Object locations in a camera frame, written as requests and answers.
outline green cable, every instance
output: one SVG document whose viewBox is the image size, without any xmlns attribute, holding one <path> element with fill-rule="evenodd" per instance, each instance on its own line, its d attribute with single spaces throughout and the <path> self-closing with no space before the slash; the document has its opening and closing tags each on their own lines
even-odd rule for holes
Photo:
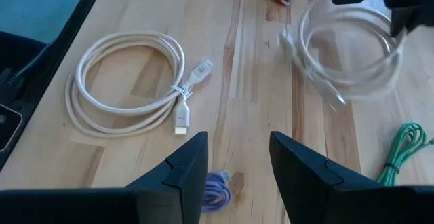
<svg viewBox="0 0 434 224">
<path fill-rule="evenodd" d="M 434 145 L 434 139 L 428 142 L 426 140 L 427 135 L 420 124 L 416 122 L 402 124 L 393 139 L 384 170 L 377 181 L 384 186 L 394 186 L 396 176 L 404 162 L 426 146 Z"/>
</svg>

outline wooden table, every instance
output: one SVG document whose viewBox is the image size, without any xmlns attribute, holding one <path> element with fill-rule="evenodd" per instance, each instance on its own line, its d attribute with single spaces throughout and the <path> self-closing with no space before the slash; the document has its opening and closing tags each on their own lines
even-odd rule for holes
<svg viewBox="0 0 434 224">
<path fill-rule="evenodd" d="M 209 170 L 228 170 L 235 194 L 228 209 L 203 216 L 203 223 L 289 222 L 269 160 L 271 130 L 375 179 L 402 122 L 418 121 L 428 137 L 434 136 L 434 31 L 419 29 L 409 37 L 392 94 L 334 112 L 285 61 L 277 42 L 285 24 L 295 33 L 309 1 L 291 0 L 288 11 L 274 0 L 97 0 L 1 171 L 0 188 L 124 186 L 202 130 L 209 134 Z M 170 119 L 131 138 L 102 140 L 78 133 L 64 107 L 67 74 L 99 38 L 137 29 L 177 39 L 187 71 L 200 60 L 214 61 L 211 78 L 189 99 L 188 136 L 175 137 Z M 160 53 L 132 48 L 95 67 L 88 87 L 96 98 L 128 107 L 161 96 L 170 72 Z M 108 126 L 131 122 L 85 107 Z M 410 159 L 399 184 L 434 183 L 433 154 L 429 147 Z"/>
</svg>

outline white cable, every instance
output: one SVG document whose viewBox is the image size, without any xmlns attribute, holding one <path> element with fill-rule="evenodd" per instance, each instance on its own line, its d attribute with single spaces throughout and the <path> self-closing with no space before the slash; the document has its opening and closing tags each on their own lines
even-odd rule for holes
<svg viewBox="0 0 434 224">
<path fill-rule="evenodd" d="M 366 16 L 366 14 L 373 16 L 386 26 L 391 25 L 390 19 L 376 10 L 360 6 L 338 8 L 328 12 L 320 20 L 311 20 L 307 25 L 311 10 L 322 1 L 325 0 L 314 0 L 304 11 L 298 28 L 298 41 L 294 43 L 288 34 L 285 38 L 288 41 L 288 49 L 293 62 L 312 80 L 323 96 L 333 94 L 334 99 L 338 99 L 340 103 L 345 104 L 346 100 L 372 98 L 390 92 L 395 86 L 401 68 L 401 46 L 404 43 L 406 32 L 402 31 L 396 38 L 392 38 L 388 31 L 360 16 Z M 309 42 L 316 32 L 330 29 L 337 22 L 340 26 L 357 25 L 373 34 L 384 48 L 384 57 L 362 69 L 352 71 L 340 71 L 321 65 L 309 54 Z"/>
<path fill-rule="evenodd" d="M 149 105 L 131 109 L 123 109 L 106 105 L 96 100 L 86 90 L 85 86 L 86 76 L 89 70 L 96 63 L 101 62 L 109 54 L 116 52 L 117 50 L 133 46 L 147 46 L 155 48 L 167 57 L 173 70 L 173 85 L 169 91 L 163 97 L 158 98 Z M 180 84 L 182 76 L 184 75 L 184 67 L 185 57 L 181 46 L 178 42 L 176 42 L 175 39 L 166 34 L 156 31 L 135 31 L 130 33 L 114 33 L 103 37 L 86 51 L 86 53 L 81 57 L 81 60 L 79 61 L 75 71 L 71 72 L 66 80 L 65 103 L 66 110 L 71 118 L 72 124 L 74 127 L 76 127 L 76 129 L 86 135 L 101 138 L 133 136 L 156 128 L 169 116 L 170 112 L 173 110 L 176 98 L 181 94 L 183 97 L 182 101 L 184 103 L 185 100 L 191 95 L 192 86 L 196 83 L 199 83 L 205 79 L 208 74 L 210 74 L 212 63 L 209 60 L 202 62 L 198 67 L 193 69 L 189 79 Z M 201 69 L 201 71 L 205 72 L 197 75 L 197 69 Z M 84 99 L 98 109 L 113 115 L 137 116 L 148 114 L 149 116 L 144 121 L 132 126 L 125 128 L 107 128 L 96 123 L 86 115 L 79 103 L 79 93 L 84 97 Z M 80 117 L 88 125 L 88 127 L 84 126 L 78 117 Z M 185 130 L 182 130 L 182 132 L 186 133 L 186 128 L 189 125 L 189 121 L 180 121 L 182 122 L 181 126 L 185 128 Z"/>
</svg>

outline wood grain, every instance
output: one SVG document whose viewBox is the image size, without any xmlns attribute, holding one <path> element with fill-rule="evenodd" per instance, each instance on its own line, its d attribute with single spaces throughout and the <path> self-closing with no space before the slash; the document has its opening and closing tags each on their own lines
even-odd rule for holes
<svg viewBox="0 0 434 224">
<path fill-rule="evenodd" d="M 201 223 L 289 223 L 269 159 L 271 130 L 375 179 L 391 139 L 404 121 L 419 121 L 434 136 L 432 30 L 417 30 L 406 43 L 397 89 L 379 101 L 353 102 L 333 111 L 280 45 L 295 36 L 312 0 L 97 0 L 28 123 L 7 164 L 0 188 L 122 187 L 156 166 L 202 130 L 209 136 L 210 171 L 228 170 L 233 203 Z M 210 59 L 211 77 L 189 98 L 187 137 L 173 135 L 172 120 L 147 134 L 102 140 L 74 129 L 64 108 L 64 82 L 93 42 L 117 31 L 154 30 L 177 39 L 186 70 Z M 325 64 L 350 69 L 378 45 L 348 33 L 324 33 L 311 53 Z M 129 48 L 95 66 L 87 87 L 120 107 L 142 105 L 171 83 L 167 60 L 149 48 Z M 136 118 L 107 115 L 83 102 L 98 122 L 112 127 Z M 434 147 L 410 159 L 399 183 L 434 183 Z"/>
</svg>

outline usb connector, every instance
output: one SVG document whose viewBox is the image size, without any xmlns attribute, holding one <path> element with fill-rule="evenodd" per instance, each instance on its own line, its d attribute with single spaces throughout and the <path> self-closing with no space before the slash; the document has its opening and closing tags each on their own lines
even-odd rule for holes
<svg viewBox="0 0 434 224">
<path fill-rule="evenodd" d="M 173 87 L 173 89 L 179 91 L 182 95 L 178 99 L 178 104 L 174 111 L 174 129 L 176 135 L 186 135 L 187 129 L 190 126 L 190 109 L 186 100 L 191 95 L 191 88 L 203 81 L 211 73 L 213 67 L 214 65 L 211 61 L 205 60 L 190 72 L 189 78 L 180 87 Z"/>
</svg>

